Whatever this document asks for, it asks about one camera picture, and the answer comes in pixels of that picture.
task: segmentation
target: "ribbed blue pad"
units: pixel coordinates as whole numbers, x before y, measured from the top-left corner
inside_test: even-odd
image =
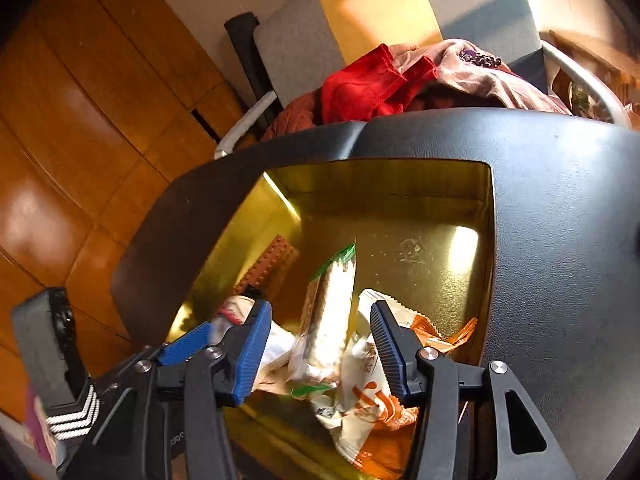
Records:
[[[209,343],[211,323],[206,321],[167,346],[159,362],[163,366],[185,362]]]
[[[244,398],[251,393],[270,331],[271,304],[265,301],[258,316],[255,318],[251,332],[244,342],[240,357],[236,363],[236,384],[234,384],[234,389],[231,392],[236,406],[242,404]]]
[[[380,362],[382,362],[382,368],[385,371],[386,382],[389,383],[391,393],[402,404],[403,399],[409,394],[404,373],[404,359],[375,303],[371,305],[370,323],[373,341],[376,343]]]

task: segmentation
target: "red cloth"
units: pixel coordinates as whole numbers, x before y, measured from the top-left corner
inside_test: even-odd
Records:
[[[434,79],[436,66],[428,57],[422,56],[401,75],[388,46],[381,44],[324,82],[322,124],[401,114]]]

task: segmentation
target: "orange and white wrapper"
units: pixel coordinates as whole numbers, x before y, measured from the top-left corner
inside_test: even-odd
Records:
[[[471,337],[478,320],[444,339],[433,323],[394,298],[370,288],[359,297],[358,312],[369,320],[371,305],[386,300],[399,325],[411,328],[425,346],[448,352]],[[310,399],[316,418],[326,427],[337,451],[357,469],[380,480],[402,476],[409,457],[418,408],[403,408],[389,390],[373,336],[352,338],[342,358],[335,399]]]

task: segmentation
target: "plastic packaging with green trim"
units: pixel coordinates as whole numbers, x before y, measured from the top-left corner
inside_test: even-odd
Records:
[[[306,288],[300,330],[289,359],[289,381],[296,384],[296,396],[334,388],[340,379],[355,275],[354,242],[329,259]]]

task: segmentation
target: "silver metal armrest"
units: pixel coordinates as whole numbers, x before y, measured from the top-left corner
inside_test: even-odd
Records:
[[[546,41],[540,41],[540,43],[542,43],[544,55],[556,62],[572,80],[580,83],[580,86],[595,99],[596,104],[606,114],[611,123],[624,128],[631,128],[631,121],[625,112],[625,108],[609,87],[564,52],[561,52]]]
[[[278,96],[273,90],[263,95],[260,100],[255,105],[253,105],[236,124],[234,124],[234,126],[228,131],[228,133],[222,138],[222,140],[220,140],[213,158],[217,160],[231,153],[234,150],[236,142],[240,140],[240,137],[247,133],[249,128],[255,124],[255,121],[260,118],[264,111],[277,98]]]

